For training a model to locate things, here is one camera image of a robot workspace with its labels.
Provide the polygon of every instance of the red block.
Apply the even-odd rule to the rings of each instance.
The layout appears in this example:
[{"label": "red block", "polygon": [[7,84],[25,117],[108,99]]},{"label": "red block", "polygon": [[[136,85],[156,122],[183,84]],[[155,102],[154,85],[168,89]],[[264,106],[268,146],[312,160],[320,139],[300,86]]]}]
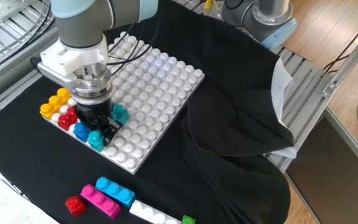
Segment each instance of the red block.
[{"label": "red block", "polygon": [[77,122],[78,117],[72,107],[69,107],[67,109],[66,115],[70,118],[70,122],[72,122],[73,124],[75,124]]},{"label": "red block", "polygon": [[85,205],[82,203],[82,201],[77,195],[67,199],[66,206],[69,209],[70,213],[75,216],[83,213],[86,210]]},{"label": "red block", "polygon": [[77,123],[77,114],[75,114],[72,107],[67,109],[66,115],[61,115],[57,124],[62,127],[64,130],[68,131],[72,124]]},{"label": "red block", "polygon": [[61,115],[59,117],[59,120],[57,121],[57,124],[66,131],[68,131],[70,125],[72,125],[72,123],[70,122],[70,118],[67,115]]}]

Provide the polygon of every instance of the toy building block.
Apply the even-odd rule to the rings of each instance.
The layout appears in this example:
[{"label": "toy building block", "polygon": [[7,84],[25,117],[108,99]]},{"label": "toy building block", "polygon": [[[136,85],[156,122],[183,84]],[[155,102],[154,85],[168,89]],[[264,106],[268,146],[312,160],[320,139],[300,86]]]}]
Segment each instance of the toy building block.
[{"label": "toy building block", "polygon": [[79,140],[83,142],[87,142],[90,132],[91,131],[84,124],[78,123],[75,125],[74,134]]},{"label": "toy building block", "polygon": [[57,97],[59,97],[62,101],[62,105],[67,104],[68,99],[70,99],[70,91],[66,88],[60,88],[57,90]]},{"label": "toy building block", "polygon": [[91,131],[88,137],[88,142],[91,147],[98,152],[104,149],[103,136],[100,131]]},{"label": "toy building block", "polygon": [[64,130],[68,131],[72,124],[77,123],[77,115],[74,112],[72,107],[67,109],[67,113],[65,115],[61,115],[57,124],[62,127]]},{"label": "toy building block", "polygon": [[187,215],[184,215],[182,220],[181,220],[182,224],[195,224],[196,220],[194,218],[188,217]]},{"label": "toy building block", "polygon": [[54,113],[59,111],[59,108],[62,105],[65,105],[67,103],[70,97],[71,97],[70,91],[68,91],[65,88],[60,88],[57,91],[56,96],[51,96],[49,98],[49,103],[41,106],[40,114],[46,117],[47,119],[50,119]]},{"label": "toy building block", "polygon": [[82,203],[82,201],[77,195],[67,199],[66,206],[70,213],[75,216],[78,216],[86,210],[85,205]]},{"label": "toy building block", "polygon": [[172,218],[169,215],[166,215],[138,200],[135,200],[129,212],[154,224],[180,224],[179,220]]},{"label": "toy building block", "polygon": [[131,207],[132,203],[134,203],[135,200],[134,192],[124,187],[121,187],[120,185],[106,179],[105,177],[100,177],[98,179],[98,181],[96,182],[96,189],[118,200],[128,208]]},{"label": "toy building block", "polygon": [[97,206],[100,210],[104,211],[111,218],[115,218],[121,210],[121,207],[116,202],[105,196],[90,184],[82,188],[81,196]]},{"label": "toy building block", "polygon": [[75,113],[75,111],[74,111],[74,109],[72,107],[69,107],[67,109],[66,115],[69,117],[70,122],[72,124],[75,124],[77,122],[78,117],[77,117],[77,114]]},{"label": "toy building block", "polygon": [[210,9],[212,5],[212,0],[206,0],[204,3],[204,9]]},{"label": "toy building block", "polygon": [[115,105],[111,113],[112,120],[125,125],[129,120],[129,113],[122,105]]}]

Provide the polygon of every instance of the black cloth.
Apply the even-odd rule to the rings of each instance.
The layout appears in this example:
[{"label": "black cloth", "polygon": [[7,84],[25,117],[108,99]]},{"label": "black cloth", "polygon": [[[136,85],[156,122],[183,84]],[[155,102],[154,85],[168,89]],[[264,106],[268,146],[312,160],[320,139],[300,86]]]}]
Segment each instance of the black cloth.
[{"label": "black cloth", "polygon": [[[266,97],[277,56],[235,28],[169,0],[160,1],[157,15],[131,33],[138,34],[144,24],[142,39],[150,42],[158,19],[162,23],[153,46],[202,69],[206,80],[136,175],[39,115],[40,105],[58,89],[46,78],[0,111],[0,172],[59,223],[145,223],[126,207],[111,220],[85,200],[88,209],[83,214],[74,217],[68,212],[66,199],[79,195],[83,186],[94,185],[101,176],[179,220],[189,215],[197,224],[283,223],[290,204],[287,181],[266,158],[251,156],[291,146],[290,133],[276,124],[272,101]],[[119,31],[106,33],[109,42]],[[217,111],[209,113],[200,105]],[[232,129],[217,130],[212,137],[226,134],[234,143],[213,139],[209,146],[202,132],[214,126],[197,121],[203,114],[211,122],[223,115],[215,127]]]}]

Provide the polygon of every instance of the floor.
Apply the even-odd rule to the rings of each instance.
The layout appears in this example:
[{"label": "floor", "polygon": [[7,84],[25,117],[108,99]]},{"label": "floor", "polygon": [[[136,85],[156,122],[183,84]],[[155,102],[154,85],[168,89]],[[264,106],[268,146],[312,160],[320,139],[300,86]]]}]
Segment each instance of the floor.
[{"label": "floor", "polygon": [[[333,61],[358,33],[358,0],[291,0],[291,3],[298,28],[283,45],[317,66],[325,67]],[[347,53],[357,43],[358,38]],[[358,65],[338,88],[329,107],[358,140]],[[315,223],[293,189],[285,223]]]}]

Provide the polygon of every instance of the yellow block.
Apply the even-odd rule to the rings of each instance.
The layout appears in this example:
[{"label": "yellow block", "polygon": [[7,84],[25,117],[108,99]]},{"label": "yellow block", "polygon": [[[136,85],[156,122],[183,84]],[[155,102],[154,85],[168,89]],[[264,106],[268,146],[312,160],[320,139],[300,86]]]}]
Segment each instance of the yellow block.
[{"label": "yellow block", "polygon": [[204,9],[210,9],[212,5],[211,2],[212,0],[206,0],[206,2],[204,3]]},{"label": "yellow block", "polygon": [[62,105],[67,104],[68,99],[70,99],[70,91],[68,91],[66,88],[60,88],[57,91],[57,97],[59,97],[62,100]]},{"label": "yellow block", "polygon": [[47,119],[50,119],[54,113],[57,113],[61,106],[67,104],[68,99],[70,99],[70,91],[65,88],[60,88],[57,91],[56,96],[51,96],[49,98],[49,103],[46,103],[41,106],[40,114]]}]

